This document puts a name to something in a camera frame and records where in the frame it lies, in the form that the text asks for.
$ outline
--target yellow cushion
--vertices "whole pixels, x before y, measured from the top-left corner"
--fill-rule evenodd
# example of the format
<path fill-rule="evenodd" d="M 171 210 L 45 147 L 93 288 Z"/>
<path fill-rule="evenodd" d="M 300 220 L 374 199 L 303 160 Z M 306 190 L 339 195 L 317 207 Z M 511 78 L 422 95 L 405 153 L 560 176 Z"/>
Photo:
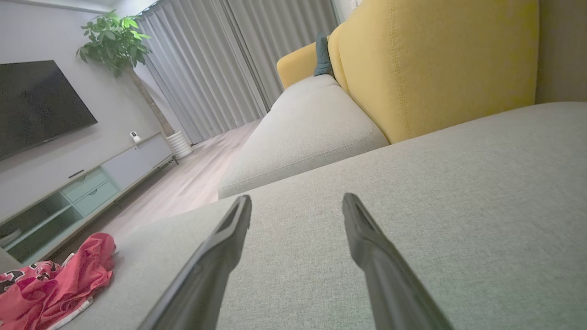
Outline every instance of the yellow cushion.
<path fill-rule="evenodd" d="M 393 143 L 534 104 L 537 0 L 364 0 L 335 39 L 337 80 Z"/>
<path fill-rule="evenodd" d="M 296 82 L 311 77 L 318 64 L 316 43 L 312 42 L 277 61 L 277 73 L 284 88 Z"/>
<path fill-rule="evenodd" d="M 342 68 L 342 61 L 340 60 L 340 51 L 338 47 L 338 40 L 340 38 L 340 34 L 343 33 L 344 23 L 340 24 L 328 39 L 328 54 L 330 55 L 330 62 L 332 63 L 332 72 L 334 73 L 334 78 L 338 82 L 338 84 L 342 87 L 342 89 L 348 94 L 349 93 L 349 85 L 346 83 L 345 71 Z"/>

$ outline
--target cabinet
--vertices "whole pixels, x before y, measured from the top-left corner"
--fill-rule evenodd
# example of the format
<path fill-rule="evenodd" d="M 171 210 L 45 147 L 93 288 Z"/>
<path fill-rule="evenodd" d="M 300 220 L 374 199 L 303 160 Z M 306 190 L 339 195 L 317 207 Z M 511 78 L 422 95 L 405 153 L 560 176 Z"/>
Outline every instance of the cabinet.
<path fill-rule="evenodd" d="M 1 220 L 0 247 L 22 265 L 44 260 L 172 156 L 160 133 L 122 150 Z"/>
<path fill-rule="evenodd" d="M 137 146 L 105 162 L 102 167 L 108 171 L 120 189 L 126 189 L 152 169 Z"/>
<path fill-rule="evenodd" d="M 124 190 L 172 154 L 163 137 L 157 135 L 114 156 L 102 167 L 114 179 L 118 187 Z"/>

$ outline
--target wall-mounted tv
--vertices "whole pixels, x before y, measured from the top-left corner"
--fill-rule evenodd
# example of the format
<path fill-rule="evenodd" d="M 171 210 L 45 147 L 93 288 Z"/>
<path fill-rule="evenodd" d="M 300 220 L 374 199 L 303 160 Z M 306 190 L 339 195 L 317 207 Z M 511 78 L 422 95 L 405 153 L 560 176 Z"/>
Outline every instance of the wall-mounted tv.
<path fill-rule="evenodd" d="M 54 61 L 0 64 L 0 160 L 95 123 Z"/>

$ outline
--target gray curtain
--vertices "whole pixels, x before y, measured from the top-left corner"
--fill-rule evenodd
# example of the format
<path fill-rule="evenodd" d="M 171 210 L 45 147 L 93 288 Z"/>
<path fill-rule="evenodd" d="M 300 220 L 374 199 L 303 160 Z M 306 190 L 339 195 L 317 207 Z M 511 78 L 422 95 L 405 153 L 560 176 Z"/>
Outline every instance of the gray curtain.
<path fill-rule="evenodd" d="M 316 41 L 337 27 L 330 0 L 225 0 L 242 35 L 253 70 L 273 105 L 283 92 L 275 65 L 285 55 Z"/>
<path fill-rule="evenodd" d="M 141 14 L 147 67 L 193 143 L 262 118 L 277 60 L 330 33 L 330 0 L 162 0 Z"/>

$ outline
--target cloth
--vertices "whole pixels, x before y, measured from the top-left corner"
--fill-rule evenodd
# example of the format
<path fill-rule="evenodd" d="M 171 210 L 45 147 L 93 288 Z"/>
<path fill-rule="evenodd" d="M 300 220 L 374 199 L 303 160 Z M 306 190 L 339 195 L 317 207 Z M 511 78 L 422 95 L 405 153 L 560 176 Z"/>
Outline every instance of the cloth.
<path fill-rule="evenodd" d="M 64 326 L 66 323 L 68 323 L 69 321 L 73 320 L 74 317 L 78 316 L 81 312 L 85 311 L 86 308 L 90 307 L 90 305 L 92 304 L 92 302 L 94 302 L 94 298 L 90 297 L 88 298 L 78 309 L 76 309 L 75 311 L 71 312 L 71 314 L 69 314 L 68 316 L 62 318 L 61 320 L 59 320 L 59 322 L 53 324 L 52 326 L 49 327 L 49 329 L 47 330 L 57 330 L 59 328 L 61 328 L 62 326 Z"/>
<path fill-rule="evenodd" d="M 328 55 L 328 38 L 324 32 L 318 32 L 318 36 L 316 36 L 316 56 L 318 57 L 318 65 L 314 70 L 314 77 L 330 75 L 332 73 L 332 64 Z"/>
<path fill-rule="evenodd" d="M 66 267 L 42 261 L 2 274 L 1 329 L 48 329 L 80 313 L 110 283 L 115 250 L 112 236 L 96 233 L 68 257 Z"/>

